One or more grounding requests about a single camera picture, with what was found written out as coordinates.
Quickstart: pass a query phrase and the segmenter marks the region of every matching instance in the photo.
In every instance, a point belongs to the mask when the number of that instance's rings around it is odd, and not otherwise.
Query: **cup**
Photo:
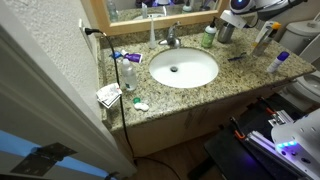
[[[234,30],[234,26],[230,23],[224,23],[218,34],[218,41],[221,43],[227,43],[231,40],[231,36]]]

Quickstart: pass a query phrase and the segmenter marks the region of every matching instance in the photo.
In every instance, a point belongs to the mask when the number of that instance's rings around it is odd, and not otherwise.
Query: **toilet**
[[[297,78],[278,93],[302,111],[320,105],[320,23],[309,27],[310,22],[290,23],[279,42],[317,68],[316,72]]]

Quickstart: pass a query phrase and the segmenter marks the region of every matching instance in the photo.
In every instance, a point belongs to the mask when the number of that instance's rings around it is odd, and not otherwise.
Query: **wooden cabinet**
[[[135,156],[145,156],[179,144],[186,130],[188,115],[189,112],[186,111],[136,127],[127,128]],[[126,153],[130,154],[124,132],[117,132],[114,136],[118,144],[120,142],[125,147]]]
[[[269,97],[278,89],[280,88],[274,86],[263,87],[146,124],[130,127],[128,135],[135,155],[146,156],[216,131],[220,124],[228,125],[231,116],[238,118],[250,103],[257,101],[257,97]],[[117,132],[114,136],[117,143],[124,147],[126,154],[130,154],[124,132]]]

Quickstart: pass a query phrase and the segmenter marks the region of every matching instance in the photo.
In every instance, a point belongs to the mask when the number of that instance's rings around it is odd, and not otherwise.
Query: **bottle cap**
[[[137,104],[137,103],[140,103],[141,102],[141,100],[140,100],[140,98],[138,98],[138,97],[135,97],[134,99],[133,99],[133,104]]]
[[[130,66],[130,61],[125,58],[125,59],[122,60],[122,64],[123,64],[124,66],[128,67],[128,66]]]
[[[281,27],[281,24],[278,22],[273,23],[271,26],[272,29],[280,29],[280,27]]]
[[[215,18],[213,18],[213,21],[210,24],[210,27],[214,28],[216,26],[216,24],[214,23]]]
[[[289,53],[286,51],[282,51],[279,56],[277,57],[277,59],[279,59],[280,61],[284,61],[289,57]]]
[[[129,53],[127,51],[125,51],[124,49],[122,49],[121,54],[122,54],[122,56],[125,56],[126,54],[129,54]]]

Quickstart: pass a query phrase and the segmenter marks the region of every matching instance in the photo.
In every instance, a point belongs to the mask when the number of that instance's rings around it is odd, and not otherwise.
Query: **bathroom vanity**
[[[268,97],[296,77],[315,71],[311,64],[290,53],[277,72],[267,73],[269,64],[286,49],[273,41],[264,55],[259,58],[251,56],[252,42],[257,34],[256,29],[236,29],[230,44],[221,44],[215,39],[213,47],[209,49],[200,46],[203,33],[180,36],[181,48],[204,51],[219,66],[218,76],[213,81],[190,89],[162,85],[150,75],[150,62],[157,54],[168,50],[168,46],[158,45],[156,49],[150,50],[148,43],[144,42],[115,47],[116,51],[124,49],[129,53],[143,54],[141,64],[132,63],[138,77],[137,89],[128,92],[121,85],[127,130],[135,155],[145,156],[219,130],[220,125],[229,123],[230,116],[237,118],[257,97]],[[228,61],[243,52],[247,53],[243,59]],[[110,49],[100,50],[100,68],[104,72],[100,73],[101,87],[105,83],[116,82],[110,54]],[[132,102],[135,97],[141,98],[150,109],[147,112],[135,110]],[[109,110],[102,107],[102,111],[103,122],[123,152],[130,157],[119,103]]]

